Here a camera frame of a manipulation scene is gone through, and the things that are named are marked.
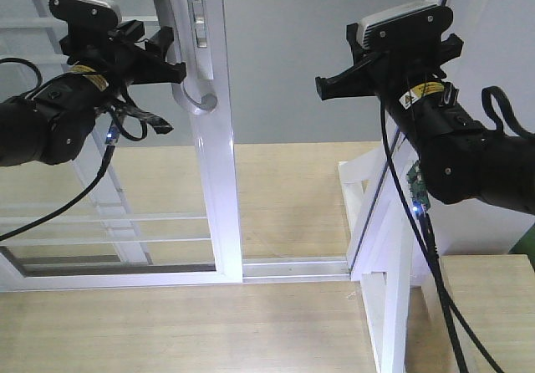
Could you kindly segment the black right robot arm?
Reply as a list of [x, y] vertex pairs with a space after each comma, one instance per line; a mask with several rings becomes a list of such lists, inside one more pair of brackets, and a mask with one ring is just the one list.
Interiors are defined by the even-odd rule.
[[481, 92], [492, 129], [459, 104], [441, 66], [460, 56], [455, 34], [384, 51], [364, 49], [359, 25], [346, 28], [354, 64], [331, 78], [317, 78], [322, 100], [376, 96], [415, 149], [428, 192], [444, 204], [477, 199], [516, 212], [534, 212], [534, 135], [517, 121], [497, 86]]

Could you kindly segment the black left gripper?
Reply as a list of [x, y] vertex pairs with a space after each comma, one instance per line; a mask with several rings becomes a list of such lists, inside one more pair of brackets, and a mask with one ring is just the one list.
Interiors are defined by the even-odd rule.
[[60, 47], [71, 65], [60, 81], [73, 87], [119, 87], [122, 84], [180, 84], [186, 64], [169, 64], [164, 59], [174, 41], [173, 29], [161, 27], [145, 40], [145, 56], [136, 42], [145, 35], [139, 20], [118, 23], [114, 19], [74, 19], [67, 22], [68, 33]]

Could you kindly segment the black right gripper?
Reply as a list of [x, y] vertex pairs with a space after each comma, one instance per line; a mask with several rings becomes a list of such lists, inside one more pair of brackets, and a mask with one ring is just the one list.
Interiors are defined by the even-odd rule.
[[399, 82], [406, 74], [435, 70], [459, 58], [463, 48], [462, 39], [451, 33], [443, 41], [439, 37], [395, 49], [370, 51], [356, 42], [357, 27], [357, 23], [346, 27], [354, 65], [333, 77], [315, 78], [321, 100], [377, 97], [380, 91]]

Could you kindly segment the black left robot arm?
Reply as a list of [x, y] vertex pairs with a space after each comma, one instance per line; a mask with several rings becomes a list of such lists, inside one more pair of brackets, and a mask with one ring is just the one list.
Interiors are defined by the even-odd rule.
[[132, 84], [181, 83], [184, 64], [169, 64], [166, 53], [174, 35], [161, 28], [139, 47], [144, 24], [133, 20], [104, 26], [69, 23], [60, 45], [70, 70], [14, 95], [1, 104], [1, 164], [30, 161], [57, 165], [75, 159], [96, 118], [109, 113], [136, 118], [142, 130], [172, 131], [169, 122], [140, 109], [128, 94]]

